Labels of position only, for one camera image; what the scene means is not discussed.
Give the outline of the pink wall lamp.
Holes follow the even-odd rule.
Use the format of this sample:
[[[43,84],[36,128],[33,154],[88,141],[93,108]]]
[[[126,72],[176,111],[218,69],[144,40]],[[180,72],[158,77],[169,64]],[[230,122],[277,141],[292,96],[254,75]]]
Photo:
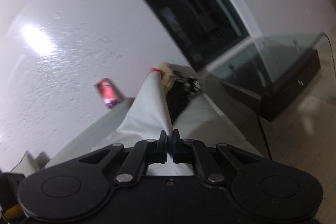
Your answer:
[[[121,103],[122,99],[109,79],[101,79],[96,84],[96,89],[102,102],[108,109],[112,109]]]

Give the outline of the red and black clothes pile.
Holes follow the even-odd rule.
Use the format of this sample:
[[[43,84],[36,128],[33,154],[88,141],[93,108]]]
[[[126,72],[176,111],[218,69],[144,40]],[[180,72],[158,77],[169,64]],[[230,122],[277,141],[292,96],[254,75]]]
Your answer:
[[[190,101],[198,95],[201,84],[196,73],[190,67],[162,62],[151,72],[161,77],[171,123],[177,120]]]

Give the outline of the white printed t-shirt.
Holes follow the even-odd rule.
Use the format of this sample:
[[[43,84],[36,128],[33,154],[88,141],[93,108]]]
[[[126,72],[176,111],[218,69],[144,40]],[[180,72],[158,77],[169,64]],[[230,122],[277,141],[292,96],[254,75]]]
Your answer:
[[[118,128],[97,143],[91,151],[102,149],[113,143],[133,147],[135,143],[150,138],[158,139],[162,130],[173,133],[173,125],[167,108],[166,97],[158,72],[146,77],[133,104]]]

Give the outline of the grey sofa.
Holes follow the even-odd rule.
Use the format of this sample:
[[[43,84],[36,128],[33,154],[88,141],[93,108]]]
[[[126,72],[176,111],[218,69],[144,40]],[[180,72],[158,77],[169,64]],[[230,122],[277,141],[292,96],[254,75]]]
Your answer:
[[[210,147],[228,143],[256,155],[261,154],[208,96],[193,98],[174,124],[159,110],[154,110],[154,106],[153,103],[141,106],[138,99],[127,99],[84,130],[52,159],[45,153],[33,158],[26,152],[11,171],[29,176],[44,167],[63,163],[113,143],[132,147],[140,140],[158,139],[162,130],[170,134],[174,129],[179,130],[182,139],[200,140]]]

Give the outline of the dark window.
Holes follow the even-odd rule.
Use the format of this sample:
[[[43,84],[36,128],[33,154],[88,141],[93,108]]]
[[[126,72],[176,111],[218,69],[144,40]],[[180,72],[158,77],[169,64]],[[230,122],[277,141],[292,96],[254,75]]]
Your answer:
[[[230,0],[145,0],[199,71],[248,37]]]

